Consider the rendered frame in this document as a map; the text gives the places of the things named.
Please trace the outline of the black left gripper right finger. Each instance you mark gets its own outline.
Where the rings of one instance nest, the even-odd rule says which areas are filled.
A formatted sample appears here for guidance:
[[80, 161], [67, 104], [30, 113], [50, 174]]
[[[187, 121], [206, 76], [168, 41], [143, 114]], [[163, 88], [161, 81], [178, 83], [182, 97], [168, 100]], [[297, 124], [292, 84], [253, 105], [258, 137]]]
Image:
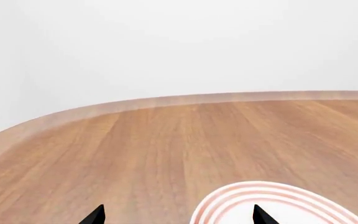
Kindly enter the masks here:
[[272, 218], [265, 210], [263, 210], [258, 205], [254, 205], [253, 222], [254, 224], [279, 224], [274, 218]]

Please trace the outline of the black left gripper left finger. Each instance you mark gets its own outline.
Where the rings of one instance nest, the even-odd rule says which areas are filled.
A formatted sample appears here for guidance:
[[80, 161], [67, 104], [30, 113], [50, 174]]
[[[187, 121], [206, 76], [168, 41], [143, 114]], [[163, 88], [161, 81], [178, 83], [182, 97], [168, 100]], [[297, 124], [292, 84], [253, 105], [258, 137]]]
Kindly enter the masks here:
[[86, 216], [79, 224], [104, 224], [105, 210], [104, 205], [99, 205], [88, 216]]

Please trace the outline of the white plate with pink rings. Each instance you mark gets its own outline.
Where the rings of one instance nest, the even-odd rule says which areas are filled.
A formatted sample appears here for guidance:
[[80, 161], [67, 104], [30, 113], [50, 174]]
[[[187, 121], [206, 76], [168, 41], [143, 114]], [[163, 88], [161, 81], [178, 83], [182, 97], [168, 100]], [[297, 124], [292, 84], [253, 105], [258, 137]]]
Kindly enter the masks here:
[[255, 224], [259, 206], [275, 224], [358, 224], [358, 216], [313, 192], [277, 182], [235, 182], [207, 195], [189, 224]]

